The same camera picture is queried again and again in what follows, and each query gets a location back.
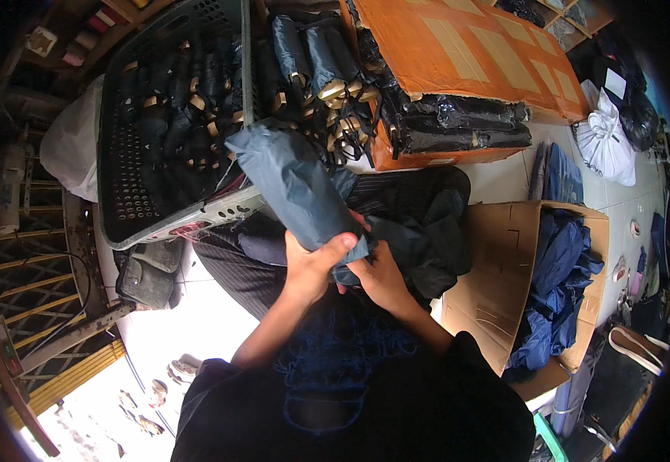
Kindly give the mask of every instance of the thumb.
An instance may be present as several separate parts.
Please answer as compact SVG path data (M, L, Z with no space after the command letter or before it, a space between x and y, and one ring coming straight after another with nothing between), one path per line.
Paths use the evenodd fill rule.
M353 233L342 233L328 241L327 244L322 245L312 255L317 256L317 260L328 268L332 268L336 263L342 260L345 254L348 254L350 249L358 244L358 238Z

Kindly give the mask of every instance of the white label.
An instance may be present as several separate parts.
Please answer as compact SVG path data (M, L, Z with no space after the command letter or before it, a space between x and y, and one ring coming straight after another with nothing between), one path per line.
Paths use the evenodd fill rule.
M455 160L456 159L432 159L432 161L428 162L427 164L429 166L439 166L439 165L442 165L444 163L451 163Z
M619 99L623 99L625 97L625 84L625 79L617 75L614 70L607 68L605 88L616 94Z

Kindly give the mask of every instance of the hand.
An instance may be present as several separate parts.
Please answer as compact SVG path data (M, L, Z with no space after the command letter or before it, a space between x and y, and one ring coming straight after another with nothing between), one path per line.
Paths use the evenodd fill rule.
M360 226L363 226L363 229L365 229L368 232L371 232L371 225L369 225L366 222L366 218L364 218L363 215L359 214L357 211L352 211L350 209L348 209L348 211L353 216L353 218L356 219L358 224ZM340 292L340 295L342 295L343 293L348 291L348 288L345 287L343 284L337 284L337 291Z
M289 230L286 230L284 238L287 269L281 296L299 300L307 307L325 295L330 270L358 244L355 234L342 233L310 252L299 244Z
M404 285L402 273L386 241L379 241L372 257L372 263L360 259L348 264L348 268L361 280L361 286L371 300L395 316L405 310L419 308Z

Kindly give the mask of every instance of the blue fabric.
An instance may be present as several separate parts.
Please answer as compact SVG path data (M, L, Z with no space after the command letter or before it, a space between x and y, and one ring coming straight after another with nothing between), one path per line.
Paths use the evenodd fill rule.
M654 220L651 223L651 242L654 245L654 254L659 263L659 274L662 280L668 278L665 235L666 221L661 215L654 212Z
M591 237L583 218L567 211L543 210L538 249L524 320L531 334L516 342L508 368L539 370L550 356L560 355L576 342L576 319L584 288L604 262L589 254Z
M572 204L584 202L581 170L556 143L551 145L548 156L543 199Z

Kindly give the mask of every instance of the cardboard box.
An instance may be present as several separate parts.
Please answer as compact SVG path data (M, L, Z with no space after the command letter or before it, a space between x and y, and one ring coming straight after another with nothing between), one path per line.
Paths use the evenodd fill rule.
M466 330L501 375L512 351L533 275L542 208L562 208L580 217L591 231L591 253L606 264L609 223L605 214L549 200L480 204L466 210L464 232L471 244L472 268L443 294L441 324L455 334ZM592 275L577 318L576 343L551 361L533 380L513 388L529 401L551 390L578 370L597 322L605 271Z

